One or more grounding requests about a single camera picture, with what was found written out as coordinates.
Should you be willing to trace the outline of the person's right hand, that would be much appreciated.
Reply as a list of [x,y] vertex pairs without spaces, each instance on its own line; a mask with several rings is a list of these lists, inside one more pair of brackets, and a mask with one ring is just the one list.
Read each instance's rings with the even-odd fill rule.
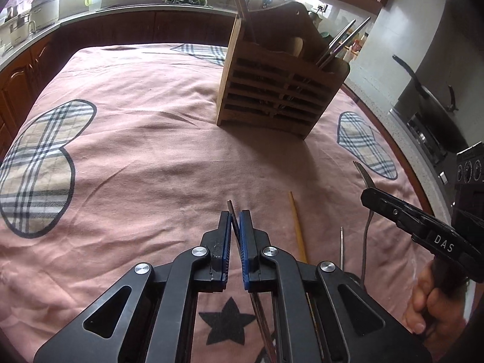
[[435,286],[431,260],[417,278],[403,314],[403,325],[412,333],[425,335],[424,345],[435,361],[439,360],[459,338],[466,327],[466,287],[450,296]]

